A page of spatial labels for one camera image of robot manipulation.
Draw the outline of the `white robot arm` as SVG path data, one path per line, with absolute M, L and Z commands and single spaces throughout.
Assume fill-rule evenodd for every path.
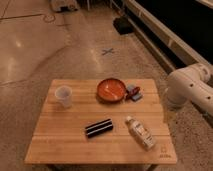
M 213 87 L 207 84 L 210 78 L 210 69 L 202 63 L 171 72 L 165 90 L 168 106 L 178 109 L 191 101 L 213 117 Z

